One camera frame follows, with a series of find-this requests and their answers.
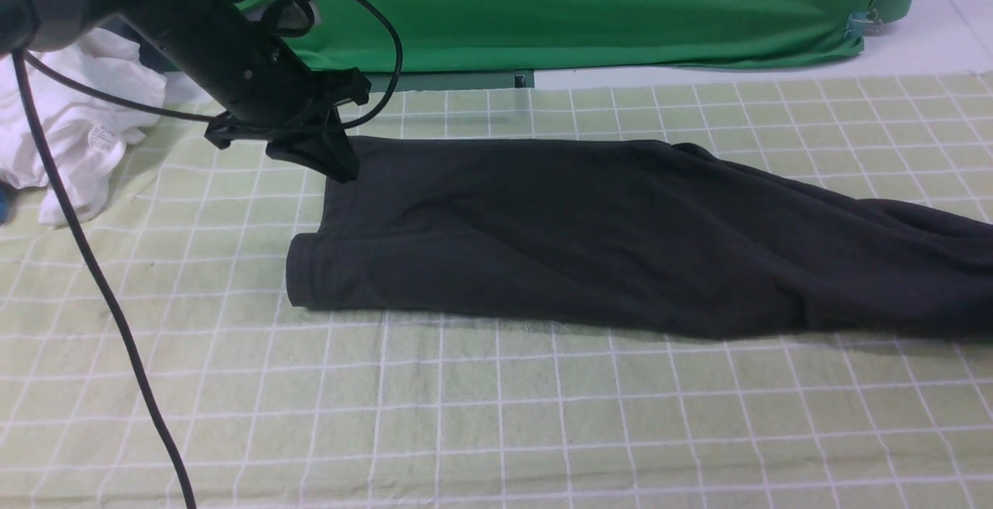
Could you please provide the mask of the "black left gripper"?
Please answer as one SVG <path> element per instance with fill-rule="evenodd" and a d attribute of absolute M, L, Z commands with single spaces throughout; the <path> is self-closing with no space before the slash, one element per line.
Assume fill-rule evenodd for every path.
<path fill-rule="evenodd" d="M 336 110 L 368 102 L 370 81 L 357 68 L 311 70 L 226 0 L 140 0 L 140 35 L 226 110 L 203 132 L 220 151 L 287 131 L 266 145 L 269 158 L 338 183 L 357 179 L 361 162 Z"/>

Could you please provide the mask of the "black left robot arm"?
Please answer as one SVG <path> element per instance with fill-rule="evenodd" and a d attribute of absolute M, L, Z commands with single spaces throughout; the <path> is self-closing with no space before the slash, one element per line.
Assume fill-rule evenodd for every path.
<path fill-rule="evenodd" d="M 337 110 L 364 105 L 370 82 L 357 68 L 314 71 L 290 49 L 278 10 L 296 1 L 251 20 L 234 0 L 2 0 L 2 53 L 61 50 L 120 17 L 223 107 L 206 121 L 211 144 L 263 141 L 272 159 L 350 182 L 361 163 Z"/>

